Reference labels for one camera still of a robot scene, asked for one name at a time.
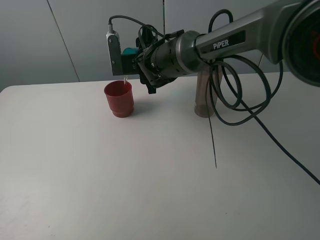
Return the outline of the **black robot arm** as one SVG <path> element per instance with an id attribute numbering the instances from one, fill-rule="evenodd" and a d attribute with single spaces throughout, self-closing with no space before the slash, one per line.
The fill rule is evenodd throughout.
<path id="1" fill-rule="evenodd" d="M 206 63 L 259 50 L 272 63 L 285 61 L 301 81 L 320 84 L 320 3 L 280 0 L 212 32 L 168 34 L 135 59 L 138 75 L 160 88 L 200 72 Z"/>

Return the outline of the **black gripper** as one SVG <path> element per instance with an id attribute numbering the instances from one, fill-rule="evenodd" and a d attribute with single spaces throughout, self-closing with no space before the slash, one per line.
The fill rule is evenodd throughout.
<path id="1" fill-rule="evenodd" d="M 185 70 L 178 60 L 179 50 L 177 37 L 166 41 L 157 41 L 157 34 L 152 31 L 153 26 L 148 28 L 141 26 L 136 38 L 137 56 L 135 63 L 139 74 L 139 80 L 145 85 L 149 95 L 156 94 L 157 89 L 173 82 L 176 78 L 185 75 Z"/>

